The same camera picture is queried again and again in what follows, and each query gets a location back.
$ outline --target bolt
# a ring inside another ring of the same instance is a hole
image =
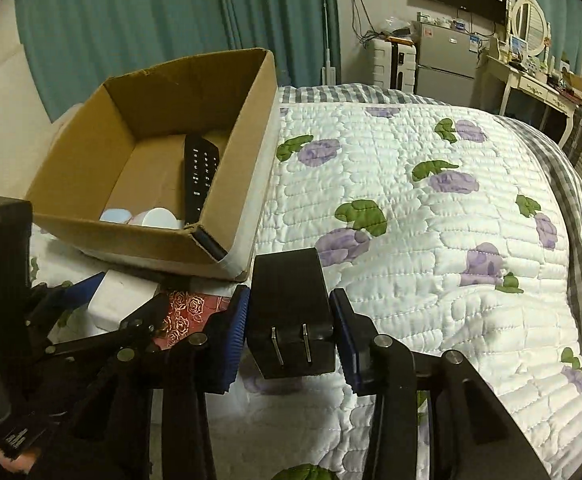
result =
[[[122,361],[123,363],[127,363],[135,358],[135,350],[132,348],[122,348],[117,353],[117,360]]]
[[[464,361],[464,356],[457,350],[449,350],[446,353],[446,360],[453,363],[454,365],[458,365]]]
[[[388,348],[393,344],[393,339],[390,335],[379,334],[373,338],[373,343],[380,348]]]
[[[207,339],[208,338],[204,332],[193,332],[189,337],[186,338],[189,344],[193,346],[203,345],[206,343]]]

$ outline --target person's hand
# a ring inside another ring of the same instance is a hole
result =
[[[40,450],[31,448],[26,450],[15,460],[11,460],[10,458],[6,458],[0,449],[0,465],[11,473],[28,473],[31,471],[33,464],[39,456]]]

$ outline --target vanity table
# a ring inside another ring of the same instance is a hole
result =
[[[560,147],[564,146],[568,136],[570,136],[571,131],[573,130],[573,114],[575,113],[577,107],[574,102],[565,97],[562,97],[562,95],[551,86],[542,83],[537,79],[530,77],[529,75],[523,74],[516,68],[513,68],[507,63],[501,62],[494,57],[487,56],[486,66],[482,66],[481,70],[486,71],[482,75],[482,95],[485,94],[484,87],[488,81],[488,78],[485,76],[487,74],[506,83],[506,86],[504,87],[504,94],[502,95],[502,102],[500,105],[500,115],[504,115],[504,112],[506,111],[506,105],[508,104],[508,98],[512,89],[521,90],[525,94],[530,95],[532,98],[544,103],[546,108],[544,110],[540,129],[543,129],[546,125],[546,120],[549,117],[549,111],[551,108],[566,115],[567,125],[564,129],[564,133],[562,133],[560,142],[558,143]],[[480,108],[484,109],[482,102],[480,102]]]
[[[498,38],[491,39],[491,47],[488,55],[485,52],[479,71],[482,72],[482,88],[480,92],[480,108],[484,109],[484,95],[488,76],[493,76],[505,83],[504,94],[500,105],[500,115],[504,115],[508,98],[512,89],[518,89],[545,105],[544,116],[540,129],[546,126],[551,108],[566,115],[567,125],[558,143],[563,147],[568,136],[573,130],[573,115],[577,105],[569,99],[563,97],[556,89],[535,78],[529,73],[524,73],[508,64],[510,51],[508,50],[508,40],[510,37],[524,40],[526,51],[523,60],[527,57],[544,55],[544,63],[548,63],[548,46],[551,44],[551,25],[546,22],[542,7],[536,0],[517,0],[512,9],[509,9],[506,24],[506,41],[498,41]],[[546,80],[546,75],[538,72]]]

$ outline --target table drawer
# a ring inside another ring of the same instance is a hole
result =
[[[524,76],[520,78],[519,89],[537,99],[544,99],[548,93],[548,90],[542,85]]]
[[[555,95],[552,92],[548,92],[548,95],[546,96],[546,102],[563,113],[574,110],[576,106],[575,103],[572,103],[567,98],[560,97],[559,95]]]

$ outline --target picture frame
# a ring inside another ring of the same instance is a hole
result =
[[[511,35],[510,37],[510,53],[511,60],[517,62],[524,62],[528,56],[528,45],[525,40]]]

